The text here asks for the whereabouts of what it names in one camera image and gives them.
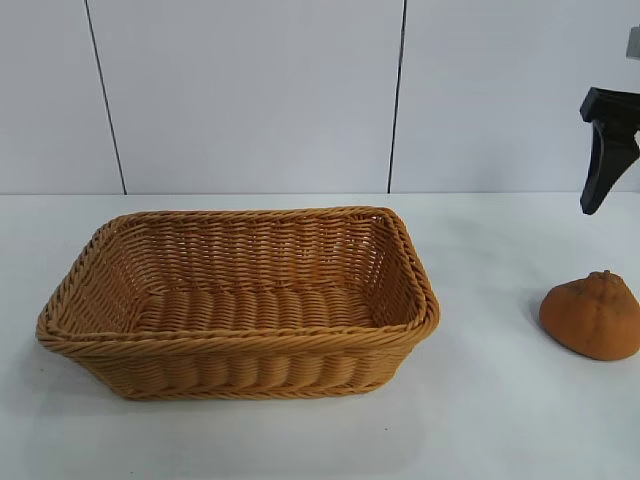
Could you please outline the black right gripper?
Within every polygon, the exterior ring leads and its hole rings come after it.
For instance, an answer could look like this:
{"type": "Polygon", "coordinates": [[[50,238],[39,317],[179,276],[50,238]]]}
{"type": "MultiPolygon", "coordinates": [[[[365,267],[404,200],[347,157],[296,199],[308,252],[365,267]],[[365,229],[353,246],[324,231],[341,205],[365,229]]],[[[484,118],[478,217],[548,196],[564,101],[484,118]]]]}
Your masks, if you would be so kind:
{"type": "Polygon", "coordinates": [[[587,178],[580,198],[582,212],[593,215],[620,177],[639,159],[638,93],[591,87],[579,112],[592,124],[587,178]]]}

